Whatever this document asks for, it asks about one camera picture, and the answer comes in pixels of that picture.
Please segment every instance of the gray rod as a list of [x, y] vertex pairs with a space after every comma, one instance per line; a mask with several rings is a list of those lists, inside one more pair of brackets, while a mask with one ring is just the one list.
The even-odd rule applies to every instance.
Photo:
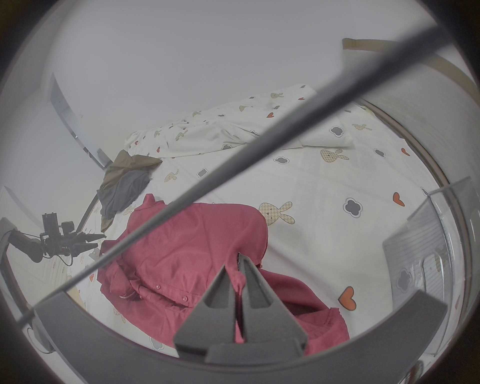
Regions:
[[[285, 116], [255, 141], [245, 145], [241, 151], [211, 172], [205, 179], [195, 184], [178, 199], [115, 244], [97, 262], [53, 290], [42, 301], [59, 292], [68, 291], [79, 281], [111, 262], [143, 236], [164, 224], [202, 196], [328, 118], [351, 101], [448, 44], [449, 40], [440, 27], [430, 27], [396, 44], [384, 54], [344, 71], [317, 95], [307, 99], [299, 108]], [[34, 308], [31, 308], [18, 320], [19, 326], [24, 327], [33, 316]]]

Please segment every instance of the red fabric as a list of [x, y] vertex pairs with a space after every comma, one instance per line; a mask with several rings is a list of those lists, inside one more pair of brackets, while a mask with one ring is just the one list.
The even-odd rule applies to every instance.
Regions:
[[[117, 240], [105, 240], [100, 253], [137, 229], [166, 205], [145, 196]], [[308, 333], [305, 354], [348, 340], [337, 308], [329, 309], [301, 281], [260, 268], [268, 229], [262, 214], [240, 204], [195, 203], [132, 245], [98, 271], [101, 292], [133, 325], [155, 340], [172, 338], [225, 264], [240, 295], [245, 277], [237, 255], [250, 257], [262, 276]], [[242, 342], [238, 326], [236, 341]]]

